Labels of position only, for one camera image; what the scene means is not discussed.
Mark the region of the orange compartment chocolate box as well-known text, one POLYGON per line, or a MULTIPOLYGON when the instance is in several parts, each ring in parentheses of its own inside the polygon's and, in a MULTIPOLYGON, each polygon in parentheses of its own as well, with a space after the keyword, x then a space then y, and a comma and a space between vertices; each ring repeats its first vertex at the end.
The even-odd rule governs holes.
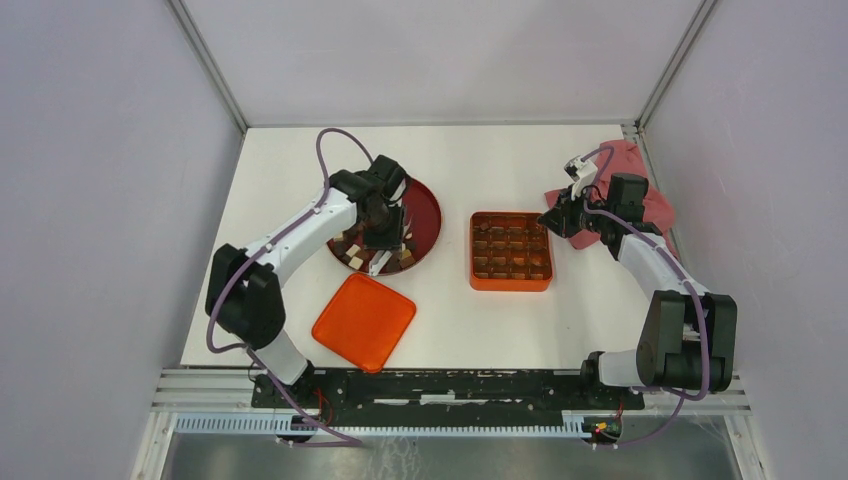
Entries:
POLYGON ((477 291, 546 291, 554 278, 549 231, 539 212, 471 215, 469 284, 477 291))

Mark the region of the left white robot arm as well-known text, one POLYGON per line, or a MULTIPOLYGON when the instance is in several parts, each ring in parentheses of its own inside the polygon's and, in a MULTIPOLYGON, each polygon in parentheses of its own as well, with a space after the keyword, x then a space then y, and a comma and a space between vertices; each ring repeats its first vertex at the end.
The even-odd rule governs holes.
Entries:
POLYGON ((351 229, 361 248, 373 252, 378 272, 404 246, 409 226, 403 197, 411 180, 394 160, 380 155, 366 170, 340 170, 295 217, 246 247, 219 247, 211 261, 205 311, 277 379, 275 392, 290 407, 306 405, 314 394, 304 374, 310 361, 284 330, 282 288, 293 273, 333 238, 351 229))

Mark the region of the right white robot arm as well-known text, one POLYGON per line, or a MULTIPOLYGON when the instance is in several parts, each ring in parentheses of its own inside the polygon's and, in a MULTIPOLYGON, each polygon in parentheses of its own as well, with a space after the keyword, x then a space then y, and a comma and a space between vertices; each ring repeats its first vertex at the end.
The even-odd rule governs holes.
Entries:
POLYGON ((580 400, 602 408, 617 396, 618 387, 665 390, 689 400, 726 390, 733 377, 736 302, 695 281, 658 227, 645 221, 646 178, 614 174, 606 197, 593 201, 595 189, 562 190, 537 222, 566 239, 581 232, 598 234, 650 303, 634 349, 593 352, 583 362, 580 400))

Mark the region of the metal serving tongs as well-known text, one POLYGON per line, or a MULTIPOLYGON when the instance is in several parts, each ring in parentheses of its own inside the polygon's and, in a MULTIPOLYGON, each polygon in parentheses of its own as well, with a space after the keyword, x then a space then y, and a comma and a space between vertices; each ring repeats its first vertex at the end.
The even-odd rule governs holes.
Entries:
POLYGON ((401 247, 398 250, 394 250, 394 251, 389 251, 389 250, 372 251, 372 250, 369 250, 369 251, 373 252, 371 260, 369 261, 369 264, 368 264, 368 269, 367 269, 367 274, 369 276, 376 277, 376 276, 380 275, 382 273, 384 267, 388 264, 392 255, 395 254, 395 253, 399 253, 403 250, 404 241, 405 241, 407 234, 409 233, 410 228, 411 228, 411 221, 408 219, 408 215, 407 215, 407 211, 406 211, 405 220, 404 220, 404 237, 403 237, 403 242, 401 244, 401 247))

